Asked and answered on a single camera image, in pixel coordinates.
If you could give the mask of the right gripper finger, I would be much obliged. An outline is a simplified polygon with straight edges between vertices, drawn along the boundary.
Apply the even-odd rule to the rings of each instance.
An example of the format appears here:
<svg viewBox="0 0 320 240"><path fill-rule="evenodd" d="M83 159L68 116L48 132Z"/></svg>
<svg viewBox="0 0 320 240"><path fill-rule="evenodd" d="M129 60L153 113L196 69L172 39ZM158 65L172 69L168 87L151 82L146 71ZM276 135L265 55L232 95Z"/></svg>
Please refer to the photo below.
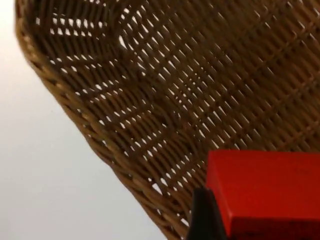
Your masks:
<svg viewBox="0 0 320 240"><path fill-rule="evenodd" d="M196 188L186 240L226 240L227 234L213 192Z"/></svg>

